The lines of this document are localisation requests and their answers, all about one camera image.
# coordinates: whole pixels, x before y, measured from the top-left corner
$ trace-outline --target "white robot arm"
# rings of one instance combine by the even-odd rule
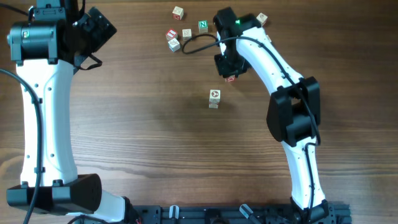
[[[301,74],[297,73],[286,61],[279,55],[274,46],[269,42],[263,28],[253,27],[243,31],[243,37],[250,37],[262,42],[278,59],[280,64],[285,68],[285,71],[290,75],[294,83],[299,83],[303,78]],[[279,66],[275,60],[256,43],[246,39],[236,40],[236,50],[244,57],[253,69],[257,72],[260,79],[264,82],[269,94],[276,92],[278,88],[287,88],[292,84],[284,77]],[[305,152],[302,150],[306,143],[315,143],[316,139],[307,137],[297,141],[297,145],[292,147],[285,141],[282,141],[282,146],[285,149],[287,162],[289,163],[290,175],[292,178],[292,198],[294,202],[301,208],[308,208],[310,206],[311,198],[311,181],[308,170],[308,165],[305,157]],[[315,160],[315,147],[310,146],[310,163],[312,168],[314,185],[316,188],[315,197],[313,199],[313,207],[322,203],[325,195],[320,187],[317,163]]]
[[[17,22],[7,37],[17,74],[39,99],[36,114],[32,97],[22,86],[25,122],[25,157],[21,184],[7,190],[12,207],[35,213],[81,215],[107,222],[130,222],[137,215],[127,198],[101,187],[96,174],[78,175],[70,142],[69,99],[73,75],[80,65],[115,33],[116,29],[96,8],[79,11],[77,0],[37,1],[30,10],[35,21]],[[42,122],[36,122],[41,116]],[[41,125],[42,132],[37,132]],[[41,167],[37,167],[37,137],[41,135]],[[35,189],[38,202],[35,203]]]

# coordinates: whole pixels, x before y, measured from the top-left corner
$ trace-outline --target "robot end effector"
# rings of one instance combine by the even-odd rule
[[[49,64],[58,59],[79,69],[89,70],[102,65],[92,53],[99,50],[116,32],[116,28],[97,8],[84,12],[77,0],[38,0],[29,11],[29,20],[17,22],[7,36],[11,60],[23,66],[24,60],[46,58]],[[84,69],[80,65],[91,57],[96,64]]]

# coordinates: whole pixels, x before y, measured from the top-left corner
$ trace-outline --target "white arm segment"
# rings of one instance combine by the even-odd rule
[[[293,70],[279,55],[274,46],[268,41],[266,32],[263,28],[253,27],[245,30],[242,36],[251,37],[262,42],[275,55],[281,65],[285,68],[285,71],[290,75],[293,82],[299,82],[299,78],[302,78],[301,74]],[[284,78],[280,68],[268,52],[266,52],[262,47],[259,47],[255,42],[237,39],[236,48],[238,53],[251,64],[253,69],[255,69],[261,80],[266,85],[269,94],[277,91],[277,88],[280,86],[291,86],[291,83]],[[291,147],[282,141],[282,145],[287,156],[287,162],[289,163],[290,174],[292,176],[292,198],[301,209],[309,207],[312,192],[307,159],[302,150],[304,145],[308,142],[315,142],[315,138],[311,139],[311,137],[308,137],[303,139],[297,143],[296,147]],[[315,147],[309,146],[308,151],[310,154],[313,181],[316,188],[313,201],[313,207],[315,207],[321,204],[322,200],[325,199],[325,194],[322,192],[322,188],[319,183],[317,163],[315,160]]]
[[[17,67],[23,78],[42,99],[40,109],[43,122],[43,167],[40,186],[53,186],[53,180],[63,180],[67,184],[77,179],[77,167],[70,144],[69,99],[73,77],[73,65],[63,60],[49,65],[47,59],[25,60]],[[32,98],[22,87],[25,121],[25,160],[21,183],[35,187],[37,158],[37,124]],[[107,222],[119,222],[124,218],[125,201],[122,197],[102,191],[101,203],[97,211],[89,216]]]

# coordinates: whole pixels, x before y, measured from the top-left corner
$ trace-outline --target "wooden block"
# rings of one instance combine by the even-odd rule
[[[178,6],[175,6],[174,10],[173,10],[173,18],[181,20],[183,15],[184,15],[184,9],[180,8]]]
[[[169,41],[169,47],[172,52],[175,52],[181,47],[180,42],[176,38],[174,38]]]
[[[184,29],[182,30],[182,40],[187,41],[189,38],[192,37],[191,29]]]
[[[221,90],[210,90],[209,108],[218,108],[221,99]]]
[[[208,28],[207,21],[199,21],[198,26],[199,26],[199,33],[200,34],[208,32],[207,31],[207,28]]]
[[[177,31],[170,29],[169,31],[167,31],[166,33],[166,39],[167,40],[172,40],[173,38],[178,38],[178,34]]]
[[[261,26],[263,26],[267,22],[268,16],[264,15],[263,13],[260,12],[260,14],[257,16],[257,20],[260,21]]]

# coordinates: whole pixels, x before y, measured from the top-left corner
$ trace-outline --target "wood grain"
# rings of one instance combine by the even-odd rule
[[[104,65],[73,78],[79,173],[98,173],[105,190],[136,205],[289,202],[287,160],[267,130],[269,96],[255,72],[225,83],[213,61],[217,48],[186,56],[167,47],[170,28],[197,34],[197,21],[232,6],[238,15],[267,14],[280,54],[320,82],[317,161],[327,199],[351,204],[355,223],[397,223],[397,1],[90,2],[118,33],[96,53]],[[176,4],[183,21],[172,19]],[[0,37],[22,19],[0,9]],[[0,67],[14,70],[5,38],[0,51]],[[222,92],[218,110],[208,109],[210,89]],[[0,223],[25,215],[6,204],[6,189],[19,183],[23,125],[20,87],[0,76]],[[32,223],[69,219],[34,215]]]

